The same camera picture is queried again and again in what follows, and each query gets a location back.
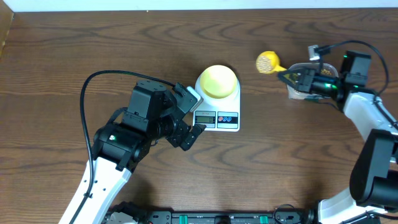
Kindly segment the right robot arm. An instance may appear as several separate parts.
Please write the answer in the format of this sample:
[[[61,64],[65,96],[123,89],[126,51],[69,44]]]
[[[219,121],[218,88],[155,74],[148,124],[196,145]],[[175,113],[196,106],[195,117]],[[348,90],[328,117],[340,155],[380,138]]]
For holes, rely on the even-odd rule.
[[[278,79],[294,90],[331,98],[349,118],[364,146],[351,171],[349,186],[318,202],[308,223],[379,223],[397,219],[397,120],[385,109],[378,94],[366,88],[371,56],[345,53],[339,78],[309,67],[285,70]]]

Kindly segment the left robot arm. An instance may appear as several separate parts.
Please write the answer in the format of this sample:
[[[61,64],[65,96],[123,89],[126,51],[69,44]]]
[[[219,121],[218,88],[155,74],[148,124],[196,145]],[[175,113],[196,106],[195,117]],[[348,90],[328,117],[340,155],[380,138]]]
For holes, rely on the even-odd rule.
[[[190,126],[183,119],[202,100],[190,86],[178,83],[168,90],[159,82],[137,82],[129,106],[97,130],[91,160],[60,223],[101,223],[154,141],[166,138],[173,147],[189,150],[205,125]]]

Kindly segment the yellow measuring scoop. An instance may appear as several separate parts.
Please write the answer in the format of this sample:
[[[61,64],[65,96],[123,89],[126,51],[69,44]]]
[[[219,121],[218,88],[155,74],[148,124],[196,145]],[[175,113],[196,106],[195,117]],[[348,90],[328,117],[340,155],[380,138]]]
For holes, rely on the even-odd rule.
[[[286,71],[286,68],[280,66],[280,58],[274,51],[261,53],[256,59],[256,68],[258,72],[265,74]]]

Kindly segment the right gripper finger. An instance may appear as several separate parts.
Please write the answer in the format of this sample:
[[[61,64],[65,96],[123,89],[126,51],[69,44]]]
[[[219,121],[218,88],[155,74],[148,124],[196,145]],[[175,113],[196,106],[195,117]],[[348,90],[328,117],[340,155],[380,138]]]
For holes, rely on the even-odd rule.
[[[293,69],[293,70],[285,70],[283,72],[279,72],[277,74],[277,77],[279,80],[285,79],[285,80],[299,80],[300,79],[300,74],[302,72],[302,69]]]
[[[300,82],[299,78],[291,79],[291,78],[282,77],[281,81],[283,83],[285,83],[287,86],[290,86],[291,88],[293,88],[294,90],[298,90],[298,88],[299,88],[299,82]]]

